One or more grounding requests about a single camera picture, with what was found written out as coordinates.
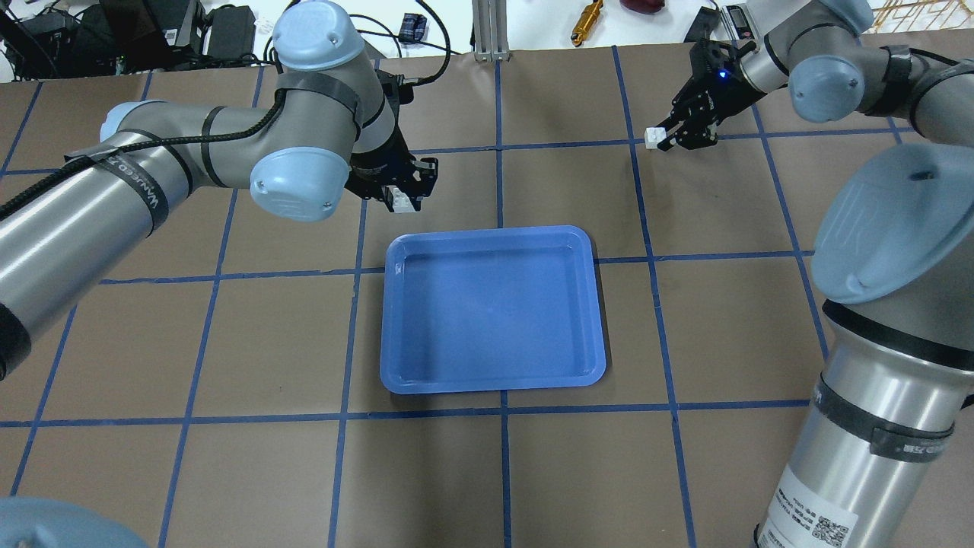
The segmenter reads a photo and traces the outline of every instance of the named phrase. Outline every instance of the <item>plastic tray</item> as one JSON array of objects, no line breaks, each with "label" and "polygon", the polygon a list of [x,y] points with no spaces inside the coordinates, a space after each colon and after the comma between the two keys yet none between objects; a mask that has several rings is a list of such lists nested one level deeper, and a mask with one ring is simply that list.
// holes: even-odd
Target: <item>plastic tray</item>
[{"label": "plastic tray", "polygon": [[383,384],[397,394],[587,386],[606,368],[574,226],[409,234],[386,254]]}]

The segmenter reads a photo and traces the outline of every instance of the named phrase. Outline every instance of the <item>gray robot arm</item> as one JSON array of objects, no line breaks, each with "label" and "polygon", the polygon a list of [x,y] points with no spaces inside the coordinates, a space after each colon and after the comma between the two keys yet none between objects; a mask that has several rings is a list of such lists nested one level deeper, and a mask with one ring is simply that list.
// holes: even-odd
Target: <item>gray robot arm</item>
[{"label": "gray robot arm", "polygon": [[274,36],[286,71],[271,109],[119,105],[100,145],[0,208],[0,378],[199,186],[249,188],[299,221],[328,218],[346,188],[390,211],[420,209],[437,165],[414,158],[399,131],[411,95],[401,77],[377,73],[327,1],[288,9]]},{"label": "gray robot arm", "polygon": [[691,51],[693,76],[673,99],[658,148],[711,146],[716,128],[765,95],[788,86],[796,112],[812,122],[859,111],[909,120],[924,137],[974,146],[974,62],[956,62],[906,46],[864,48],[873,22],[865,1],[812,0],[771,30],[759,46],[702,41]]}]

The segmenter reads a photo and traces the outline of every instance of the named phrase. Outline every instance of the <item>metal bracket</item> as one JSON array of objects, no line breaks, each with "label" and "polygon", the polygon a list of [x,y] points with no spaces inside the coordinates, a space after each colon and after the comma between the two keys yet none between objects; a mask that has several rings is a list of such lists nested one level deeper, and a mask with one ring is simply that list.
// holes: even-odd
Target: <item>metal bracket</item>
[{"label": "metal bracket", "polygon": [[507,46],[507,0],[473,0],[473,58],[510,59]]}]

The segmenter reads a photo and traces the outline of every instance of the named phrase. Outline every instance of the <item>dark red object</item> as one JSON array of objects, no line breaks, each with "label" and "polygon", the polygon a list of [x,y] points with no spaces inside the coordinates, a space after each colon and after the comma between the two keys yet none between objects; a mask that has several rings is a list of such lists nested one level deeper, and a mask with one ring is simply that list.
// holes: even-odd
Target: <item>dark red object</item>
[{"label": "dark red object", "polygon": [[623,8],[641,14],[654,14],[666,6],[666,0],[619,0]]}]

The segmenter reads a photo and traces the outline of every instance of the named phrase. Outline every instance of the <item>white cube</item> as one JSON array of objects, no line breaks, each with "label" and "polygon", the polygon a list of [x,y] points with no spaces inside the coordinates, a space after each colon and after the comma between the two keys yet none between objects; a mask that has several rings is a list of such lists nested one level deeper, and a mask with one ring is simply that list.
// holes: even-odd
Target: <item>white cube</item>
[{"label": "white cube", "polygon": [[665,140],[666,130],[664,128],[646,128],[646,148],[656,148]]}]

